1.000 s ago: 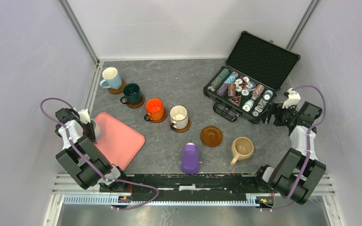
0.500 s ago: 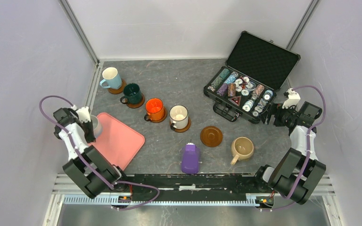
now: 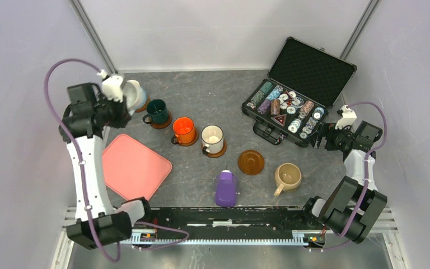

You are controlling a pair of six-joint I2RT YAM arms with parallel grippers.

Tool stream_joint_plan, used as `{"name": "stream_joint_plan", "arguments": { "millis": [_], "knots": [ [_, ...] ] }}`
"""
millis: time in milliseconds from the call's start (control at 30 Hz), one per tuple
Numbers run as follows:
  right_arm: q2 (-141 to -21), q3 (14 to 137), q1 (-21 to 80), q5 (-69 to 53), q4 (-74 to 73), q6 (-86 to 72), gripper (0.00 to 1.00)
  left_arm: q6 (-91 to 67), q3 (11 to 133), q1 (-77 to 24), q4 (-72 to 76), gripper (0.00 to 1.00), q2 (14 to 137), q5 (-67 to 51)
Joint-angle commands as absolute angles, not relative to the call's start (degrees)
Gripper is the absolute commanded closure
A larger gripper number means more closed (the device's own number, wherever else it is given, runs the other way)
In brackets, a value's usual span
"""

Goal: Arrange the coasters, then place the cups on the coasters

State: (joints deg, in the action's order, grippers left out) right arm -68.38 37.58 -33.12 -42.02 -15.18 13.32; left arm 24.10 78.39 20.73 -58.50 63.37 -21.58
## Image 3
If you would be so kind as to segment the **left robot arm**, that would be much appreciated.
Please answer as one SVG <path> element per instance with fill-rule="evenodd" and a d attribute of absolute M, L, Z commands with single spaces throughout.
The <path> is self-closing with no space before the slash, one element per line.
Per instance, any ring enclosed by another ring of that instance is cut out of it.
<path fill-rule="evenodd" d="M 123 103 L 104 97 L 95 83 L 70 86 L 67 94 L 70 103 L 59 133 L 72 160 L 77 194 L 76 222 L 67 227 L 67 235 L 86 249 L 127 240 L 135 224 L 144 229 L 153 223 L 153 212 L 144 197 L 112 206 L 102 167 L 102 133 L 106 126 L 124 127 L 130 115 Z"/>

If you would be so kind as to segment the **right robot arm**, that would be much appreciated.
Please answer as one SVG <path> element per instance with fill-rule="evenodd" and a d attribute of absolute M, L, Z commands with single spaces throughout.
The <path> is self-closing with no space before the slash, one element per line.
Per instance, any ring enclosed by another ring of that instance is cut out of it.
<path fill-rule="evenodd" d="M 311 136 L 313 147 L 325 140 L 326 150 L 342 152 L 346 175 L 328 199 L 315 196 L 306 202 L 301 213 L 305 227 L 323 225 L 356 244 L 364 241 L 387 203 L 373 180 L 373 144 L 383 133 L 381 128 L 363 121 L 356 131 L 351 126 L 337 129 L 334 123 L 323 123 Z"/>

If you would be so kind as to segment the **orange mug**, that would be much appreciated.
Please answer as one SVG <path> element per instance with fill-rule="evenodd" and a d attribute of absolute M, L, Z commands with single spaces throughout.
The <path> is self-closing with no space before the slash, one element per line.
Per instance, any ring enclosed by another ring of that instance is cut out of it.
<path fill-rule="evenodd" d="M 176 119 L 172 125 L 174 132 L 171 138 L 171 143 L 178 145 L 178 143 L 189 143 L 195 137 L 195 125 L 191 118 L 180 117 Z"/>

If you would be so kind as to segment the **white mug dark handle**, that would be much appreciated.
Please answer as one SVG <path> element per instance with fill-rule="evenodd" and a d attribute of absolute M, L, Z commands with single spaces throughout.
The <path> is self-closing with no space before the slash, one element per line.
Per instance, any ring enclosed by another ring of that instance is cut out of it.
<path fill-rule="evenodd" d="M 201 132 L 202 147 L 207 146 L 209 153 L 217 153 L 222 150 L 225 140 L 224 133 L 221 127 L 217 125 L 205 126 Z"/>

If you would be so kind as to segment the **beige mug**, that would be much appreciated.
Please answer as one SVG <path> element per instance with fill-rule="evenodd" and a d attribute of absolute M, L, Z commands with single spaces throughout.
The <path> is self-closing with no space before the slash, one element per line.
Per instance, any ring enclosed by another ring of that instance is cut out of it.
<path fill-rule="evenodd" d="M 276 168 L 274 173 L 276 190 L 274 196 L 278 197 L 282 192 L 297 189 L 302 183 L 301 169 L 293 163 L 284 163 Z"/>

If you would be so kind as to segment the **light blue mug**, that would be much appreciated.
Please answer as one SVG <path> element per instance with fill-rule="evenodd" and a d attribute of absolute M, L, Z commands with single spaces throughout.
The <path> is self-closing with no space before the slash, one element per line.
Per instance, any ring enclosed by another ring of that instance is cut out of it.
<path fill-rule="evenodd" d="M 147 93 L 142 87 L 137 88 L 136 109 L 142 108 L 147 102 Z"/>

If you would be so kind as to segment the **dark green mug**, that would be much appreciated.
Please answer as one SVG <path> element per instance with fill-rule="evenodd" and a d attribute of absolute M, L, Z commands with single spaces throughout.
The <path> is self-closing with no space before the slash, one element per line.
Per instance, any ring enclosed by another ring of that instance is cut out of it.
<path fill-rule="evenodd" d="M 146 124 L 165 124 L 169 119 L 169 110 L 161 99 L 151 100 L 146 107 L 147 114 L 142 118 Z"/>

